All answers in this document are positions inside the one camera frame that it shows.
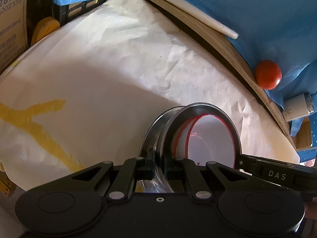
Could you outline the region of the person's right hand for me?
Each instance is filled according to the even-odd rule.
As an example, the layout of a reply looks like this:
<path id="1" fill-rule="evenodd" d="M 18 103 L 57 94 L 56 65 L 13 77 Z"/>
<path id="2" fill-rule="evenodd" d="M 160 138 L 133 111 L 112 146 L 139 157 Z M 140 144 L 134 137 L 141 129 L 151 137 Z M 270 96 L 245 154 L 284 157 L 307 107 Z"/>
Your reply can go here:
<path id="1" fill-rule="evenodd" d="M 317 202 L 305 202 L 305 218 L 317 220 Z"/>

